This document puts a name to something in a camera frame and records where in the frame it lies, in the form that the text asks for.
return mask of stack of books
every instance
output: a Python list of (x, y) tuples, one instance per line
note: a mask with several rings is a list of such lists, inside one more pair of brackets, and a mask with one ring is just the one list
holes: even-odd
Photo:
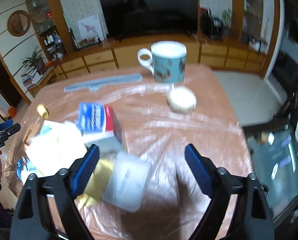
[(39, 75), (35, 67), (29, 68), (23, 75), (21, 75), (23, 78), (23, 84), (29, 88), (37, 84), (41, 78), (43, 78), (43, 75)]

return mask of brown tablecloth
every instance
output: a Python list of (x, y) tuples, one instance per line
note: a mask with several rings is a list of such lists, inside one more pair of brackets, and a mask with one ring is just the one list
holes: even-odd
[[(141, 73), (143, 80), (108, 85), (94, 92), (63, 91), (73, 83), (131, 73)], [(201, 193), (185, 162), (185, 146), (193, 143), (201, 155), (235, 175), (246, 176), (252, 168), (243, 131), (212, 70), (204, 65), (187, 65), (183, 85), (197, 96), (197, 107), (189, 115), (171, 112), (166, 100), (171, 86), (156, 83), (151, 73), (140, 67), (89, 74), (43, 88), (13, 139), (4, 171), (9, 188), (19, 196), (23, 187), (16, 177), (15, 164), (25, 154), (21, 139), (28, 125), (43, 121), (36, 113), (38, 104), (43, 103), (49, 120), (57, 122), (76, 120), (80, 102), (110, 104), (124, 130), (128, 152), (152, 163), (152, 177), (137, 212), (128, 213), (100, 202), (80, 209), (81, 217), (95, 239), (188, 239), (210, 199)], [(55, 213), (54, 199), (50, 203)], [(234, 204), (233, 198), (218, 238), (228, 230)], [(61, 230), (58, 216), (54, 222)]]

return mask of mug pattern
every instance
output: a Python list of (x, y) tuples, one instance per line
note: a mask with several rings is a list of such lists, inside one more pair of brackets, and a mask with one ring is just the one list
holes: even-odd
[(186, 56), (162, 58), (153, 56), (154, 78), (158, 82), (177, 83), (185, 79)]

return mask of teal mug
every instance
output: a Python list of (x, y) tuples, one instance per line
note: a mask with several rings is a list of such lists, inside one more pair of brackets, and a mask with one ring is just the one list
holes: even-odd
[[(142, 55), (148, 55), (149, 59), (141, 59)], [(186, 57), (186, 46), (176, 41), (159, 41), (151, 45), (151, 51), (138, 51), (140, 65), (150, 70), (161, 83), (178, 83), (185, 79)]]

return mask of tiled floor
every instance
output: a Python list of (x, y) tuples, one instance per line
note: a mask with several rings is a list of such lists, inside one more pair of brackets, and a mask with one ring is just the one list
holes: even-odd
[[(241, 125), (266, 122), (278, 110), (280, 105), (278, 99), (268, 84), (257, 75), (222, 71), (215, 71), (215, 74), (227, 93)], [(13, 119), (14, 122), (21, 121), (27, 108), (26, 103), (20, 103), (17, 115)], [(3, 166), (11, 141), (12, 139), (6, 141), (5, 146), (1, 148)], [(5, 184), (3, 184), (0, 192), (0, 201), (9, 208), (15, 207), (17, 201), (17, 198)]]

